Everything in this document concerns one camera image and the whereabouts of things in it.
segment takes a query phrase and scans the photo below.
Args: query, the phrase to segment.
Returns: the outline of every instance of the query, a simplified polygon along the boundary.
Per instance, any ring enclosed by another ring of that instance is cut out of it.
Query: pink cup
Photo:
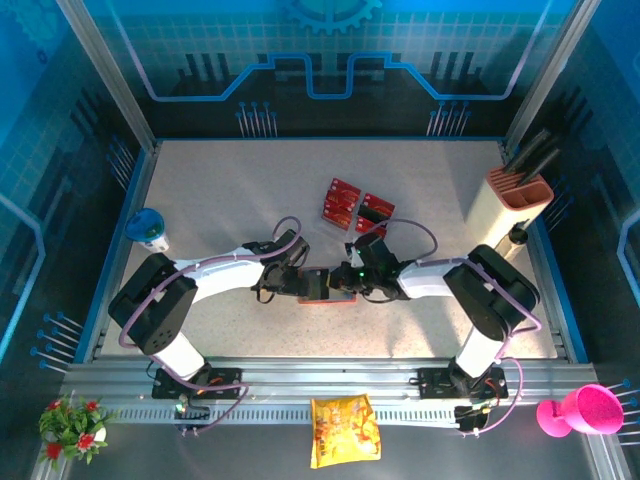
[[[540,428],[552,437],[565,437],[571,430],[588,435],[610,435],[622,427],[620,400],[602,385],[591,384],[571,392],[562,403],[545,400],[538,405]]]

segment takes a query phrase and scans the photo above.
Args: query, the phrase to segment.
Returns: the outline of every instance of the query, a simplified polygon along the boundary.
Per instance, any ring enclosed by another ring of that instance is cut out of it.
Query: robotic arm
[[[493,363],[516,326],[539,301],[536,288],[506,260],[490,247],[480,245],[464,259],[398,261],[375,233],[363,235],[345,247],[350,261],[331,271],[325,269],[325,275],[312,280],[300,275],[295,266],[306,257],[309,245],[293,230],[275,241],[247,243],[216,257],[225,258],[223,261],[174,262],[163,254],[153,254],[113,299],[109,314],[128,330],[125,333],[135,346],[173,373],[174,381],[179,378],[183,381],[180,383],[207,386],[221,374],[180,332],[189,308],[202,298],[234,288],[250,288],[262,303],[268,303],[276,294],[308,296],[312,289],[328,298],[331,288],[360,294],[372,303],[453,296],[473,328],[447,369],[419,370],[421,397],[486,399],[482,380],[490,378],[496,385],[504,384],[502,371]],[[187,267],[192,272],[178,275]],[[167,283],[172,276],[175,280]],[[311,285],[312,281],[320,284]],[[167,285],[162,292],[149,302],[150,294],[163,283]],[[386,299],[371,299],[375,290],[382,291]],[[263,301],[265,293],[271,296]],[[143,302],[148,305],[131,324],[130,318]],[[165,375],[161,379],[164,381],[172,379]],[[192,390],[182,389],[183,393],[193,393]]]

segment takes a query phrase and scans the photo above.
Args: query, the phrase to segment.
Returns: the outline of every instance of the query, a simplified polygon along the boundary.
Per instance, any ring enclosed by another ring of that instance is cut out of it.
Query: white flower pot
[[[93,440],[95,442],[104,442],[105,438],[107,438],[107,429],[102,427],[100,430],[96,432],[96,435],[95,437],[93,437]]]

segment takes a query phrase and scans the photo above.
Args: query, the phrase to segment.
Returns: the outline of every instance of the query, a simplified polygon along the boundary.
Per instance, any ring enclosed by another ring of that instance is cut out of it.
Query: glass panel
[[[82,329],[139,147],[54,2],[0,2],[0,66],[0,478],[29,478],[77,338],[43,316]]]
[[[629,377],[635,388],[640,381],[639,24],[638,2],[603,0],[529,132],[546,126],[563,136],[560,158],[544,172],[556,200],[543,222],[586,353],[603,383]],[[638,451],[625,452],[638,471]]]
[[[158,136],[502,136],[573,3],[88,7]]]

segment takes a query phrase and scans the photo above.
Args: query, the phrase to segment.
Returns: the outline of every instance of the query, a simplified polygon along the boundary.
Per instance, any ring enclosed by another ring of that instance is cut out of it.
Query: red flower
[[[47,411],[49,410],[55,410],[56,408],[58,408],[60,406],[62,402],[60,400],[54,400],[53,402],[51,402],[49,404],[49,406],[47,407]]]
[[[83,433],[82,435],[80,435],[80,438],[78,438],[78,443],[76,443],[76,447],[78,447],[78,450],[80,450],[81,452],[86,452],[91,447],[93,447],[94,437],[95,435],[90,433]]]
[[[47,457],[51,460],[56,460],[60,456],[60,452],[62,452],[62,445],[59,443],[48,443],[47,444]]]

